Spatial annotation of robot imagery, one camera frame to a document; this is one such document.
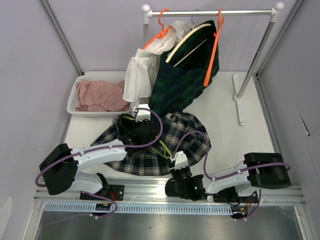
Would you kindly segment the lime green hanger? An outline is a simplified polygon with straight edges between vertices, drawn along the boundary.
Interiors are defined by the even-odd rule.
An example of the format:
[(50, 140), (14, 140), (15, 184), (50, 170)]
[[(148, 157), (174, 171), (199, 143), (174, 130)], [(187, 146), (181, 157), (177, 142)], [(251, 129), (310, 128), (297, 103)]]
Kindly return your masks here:
[[(115, 125), (117, 127), (118, 120), (135, 120), (134, 117), (130, 116), (129, 114), (121, 114), (118, 119), (115, 121)], [(146, 150), (154, 151), (159, 154), (161, 157), (168, 159), (172, 152), (167, 148), (165, 143), (162, 140), (157, 141), (156, 143), (143, 148), (126, 148), (129, 156), (131, 157), (133, 154), (142, 154)]]

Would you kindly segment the navy white plaid skirt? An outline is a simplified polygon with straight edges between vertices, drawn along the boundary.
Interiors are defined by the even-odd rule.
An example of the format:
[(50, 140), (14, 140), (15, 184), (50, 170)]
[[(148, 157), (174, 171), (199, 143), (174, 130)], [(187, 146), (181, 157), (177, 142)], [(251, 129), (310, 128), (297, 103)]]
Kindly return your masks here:
[[(171, 151), (171, 156), (174, 152), (183, 151), (190, 166), (197, 164), (211, 149), (207, 130), (194, 115), (175, 111), (158, 122), (163, 127), (160, 140)], [(142, 154), (132, 156), (127, 153), (123, 160), (108, 162), (107, 166), (135, 176), (165, 176), (170, 174), (174, 167), (170, 157), (165, 159), (153, 150), (146, 150)]]

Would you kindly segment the pink garment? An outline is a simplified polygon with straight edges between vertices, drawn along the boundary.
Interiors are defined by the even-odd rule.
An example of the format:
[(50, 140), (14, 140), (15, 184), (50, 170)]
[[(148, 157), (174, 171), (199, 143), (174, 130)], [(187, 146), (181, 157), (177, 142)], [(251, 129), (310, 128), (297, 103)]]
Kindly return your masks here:
[(83, 79), (76, 84), (77, 112), (124, 112), (130, 103), (123, 99), (125, 81), (89, 81)]

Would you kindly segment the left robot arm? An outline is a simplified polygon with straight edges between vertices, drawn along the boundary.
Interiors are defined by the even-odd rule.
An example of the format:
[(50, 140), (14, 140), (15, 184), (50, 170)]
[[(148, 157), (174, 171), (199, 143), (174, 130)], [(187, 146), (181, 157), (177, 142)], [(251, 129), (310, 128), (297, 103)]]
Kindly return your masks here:
[(162, 122), (145, 120), (118, 139), (97, 146), (70, 148), (66, 143), (59, 144), (39, 165), (39, 177), (43, 183), (36, 184), (46, 188), (51, 196), (66, 191), (83, 191), (103, 200), (109, 193), (106, 178), (101, 173), (86, 173), (85, 170), (100, 164), (120, 162), (150, 147), (160, 140), (163, 129)]

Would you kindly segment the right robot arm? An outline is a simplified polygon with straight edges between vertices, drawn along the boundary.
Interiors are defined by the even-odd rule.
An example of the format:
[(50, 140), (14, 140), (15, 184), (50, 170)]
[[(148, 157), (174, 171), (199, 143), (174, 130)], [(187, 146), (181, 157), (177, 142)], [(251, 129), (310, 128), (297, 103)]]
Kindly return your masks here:
[(168, 197), (204, 201), (212, 196), (223, 203), (236, 203), (259, 189), (291, 187), (289, 169), (279, 153), (251, 152), (240, 163), (216, 173), (192, 175), (189, 166), (174, 168), (164, 190)]

